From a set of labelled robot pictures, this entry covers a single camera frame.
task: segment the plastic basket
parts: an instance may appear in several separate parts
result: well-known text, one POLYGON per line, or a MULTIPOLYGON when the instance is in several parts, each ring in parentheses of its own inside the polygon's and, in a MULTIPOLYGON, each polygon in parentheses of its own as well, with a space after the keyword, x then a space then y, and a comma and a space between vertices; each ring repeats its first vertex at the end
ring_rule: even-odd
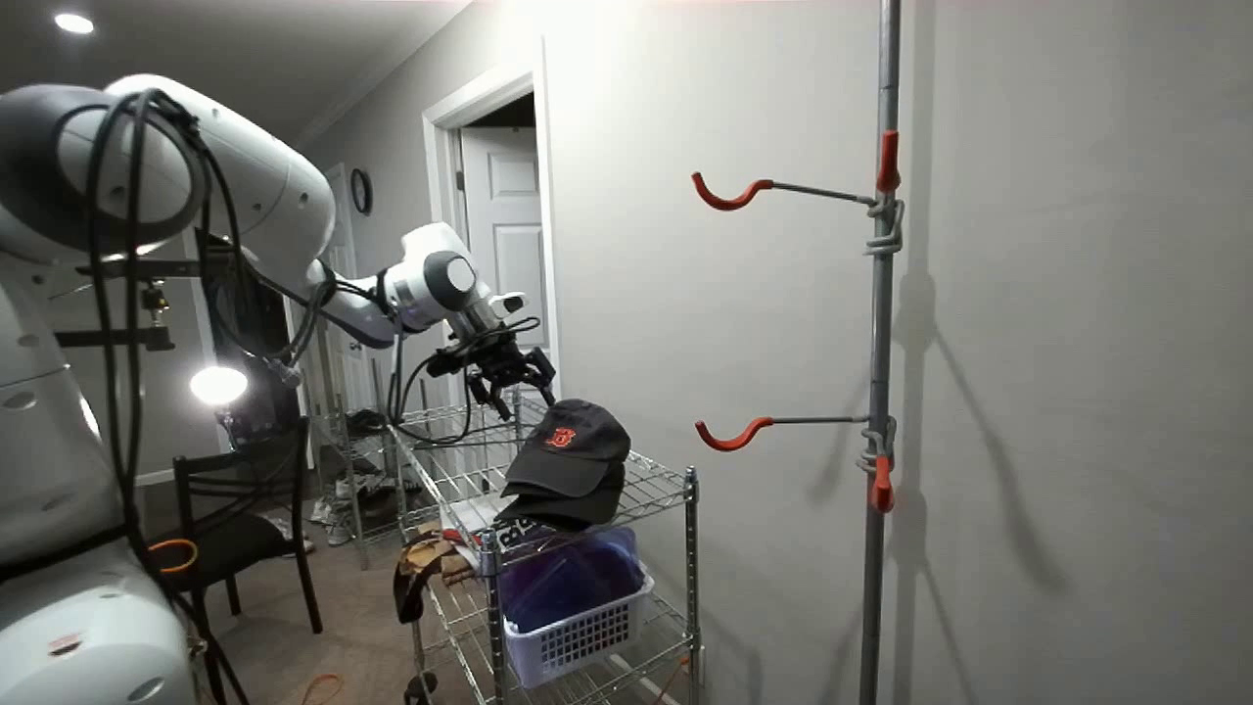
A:
POLYGON ((655 593, 655 576, 639 565, 642 585, 634 594, 600 604, 592 611, 515 630, 506 621, 506 649, 521 689, 545 685, 639 633, 642 600, 655 593))

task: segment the white wall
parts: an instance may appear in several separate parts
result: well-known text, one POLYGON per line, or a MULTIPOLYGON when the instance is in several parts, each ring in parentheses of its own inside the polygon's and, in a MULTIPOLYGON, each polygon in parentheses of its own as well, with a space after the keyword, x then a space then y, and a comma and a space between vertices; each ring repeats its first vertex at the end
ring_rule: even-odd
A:
MULTIPOLYGON (((1246 700, 1253 4, 906 4, 885 700, 1246 700)), ((873 0, 472 4, 312 149, 428 221, 419 116, 545 46, 567 394, 701 466, 710 700, 853 700, 873 0)))

